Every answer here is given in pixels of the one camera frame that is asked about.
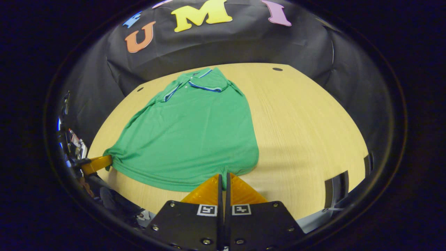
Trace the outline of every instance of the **green polo shirt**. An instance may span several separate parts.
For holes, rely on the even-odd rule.
[[[244,94],[218,69],[182,74],[125,126],[104,155],[142,183],[189,192],[220,173],[242,175],[259,149]]]

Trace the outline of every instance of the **letter m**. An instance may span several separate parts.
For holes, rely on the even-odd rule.
[[[206,20],[206,23],[208,24],[232,21],[232,17],[228,16],[226,13],[224,2],[226,2],[226,0],[208,0],[199,10],[191,6],[184,6],[172,11],[171,14],[177,17],[177,27],[175,28],[175,32],[184,31],[192,27],[192,25],[187,22],[187,19],[200,26],[206,15],[209,15]]]

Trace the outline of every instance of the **purple letter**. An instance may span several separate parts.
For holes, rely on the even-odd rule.
[[[265,0],[261,0],[261,2],[265,3],[266,6],[268,6],[269,13],[271,14],[271,17],[268,18],[268,20],[271,23],[291,26],[291,23],[288,20],[286,20],[285,13],[283,13],[282,5]]]

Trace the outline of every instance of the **table surface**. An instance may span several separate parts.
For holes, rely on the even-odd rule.
[[[348,171],[351,191],[364,179],[363,159],[368,154],[364,139],[348,113],[317,83],[283,64],[217,67],[245,94],[259,147],[257,166],[240,178],[268,201],[282,201],[300,219],[324,208],[325,180]],[[102,156],[153,96],[180,74],[195,70],[164,76],[133,90],[102,124],[88,158]],[[98,175],[121,195],[154,213],[167,200],[180,201],[188,194],[143,184],[113,168],[99,170]]]

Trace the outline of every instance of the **orange letter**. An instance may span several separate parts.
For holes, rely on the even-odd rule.
[[[138,30],[125,38],[125,41],[127,41],[127,50],[130,53],[138,52],[150,44],[153,38],[153,24],[155,24],[155,21],[148,23],[142,27],[142,29],[144,30],[145,38],[144,41],[142,41],[141,43],[138,44],[136,42],[136,34],[139,32]]]

